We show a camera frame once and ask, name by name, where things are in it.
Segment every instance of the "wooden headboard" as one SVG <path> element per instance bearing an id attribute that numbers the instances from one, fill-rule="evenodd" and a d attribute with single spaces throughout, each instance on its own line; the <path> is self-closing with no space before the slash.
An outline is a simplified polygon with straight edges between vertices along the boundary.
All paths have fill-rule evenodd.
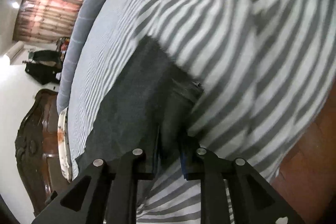
<path id="1" fill-rule="evenodd" d="M 15 140 L 16 163 L 37 216 L 53 191 L 60 193 L 67 185 L 58 157 L 57 92 L 42 89 L 22 120 Z"/>

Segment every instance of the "red tile floor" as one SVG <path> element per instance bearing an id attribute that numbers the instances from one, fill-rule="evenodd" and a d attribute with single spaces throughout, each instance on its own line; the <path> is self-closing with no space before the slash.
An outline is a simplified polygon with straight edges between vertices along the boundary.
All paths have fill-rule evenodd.
<path id="1" fill-rule="evenodd" d="M 336 212 L 336 84 L 272 185 L 306 224 L 336 224 L 335 215 L 329 222 L 321 219 L 326 210 Z"/>

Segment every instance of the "striped curtain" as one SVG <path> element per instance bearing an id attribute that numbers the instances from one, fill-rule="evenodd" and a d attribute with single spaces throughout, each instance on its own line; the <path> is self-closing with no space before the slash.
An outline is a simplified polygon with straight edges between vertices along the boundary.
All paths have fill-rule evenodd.
<path id="1" fill-rule="evenodd" d="M 83 0 L 23 0 L 14 41 L 56 43 L 70 37 Z"/>

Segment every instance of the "bedsheet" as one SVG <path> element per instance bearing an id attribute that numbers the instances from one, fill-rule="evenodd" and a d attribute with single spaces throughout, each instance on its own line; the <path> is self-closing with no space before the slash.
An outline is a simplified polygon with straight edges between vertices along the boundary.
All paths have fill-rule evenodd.
<path id="1" fill-rule="evenodd" d="M 100 102 L 149 34 L 204 87 L 189 134 L 219 157 L 247 159 L 270 181 L 332 85 L 335 9 L 335 0 L 106 0 L 72 84 L 74 176 Z M 176 162 L 157 178 L 137 222 L 181 221 L 199 223 L 200 186 Z"/>

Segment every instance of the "gray pillow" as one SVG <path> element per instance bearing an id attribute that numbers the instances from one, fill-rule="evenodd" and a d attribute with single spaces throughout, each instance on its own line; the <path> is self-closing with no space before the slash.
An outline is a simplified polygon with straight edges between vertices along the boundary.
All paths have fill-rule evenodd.
<path id="1" fill-rule="evenodd" d="M 83 0 L 71 35 L 67 55 L 64 60 L 62 77 L 57 96 L 57 111 L 69 106 L 71 85 L 83 46 L 92 25 L 106 0 Z"/>

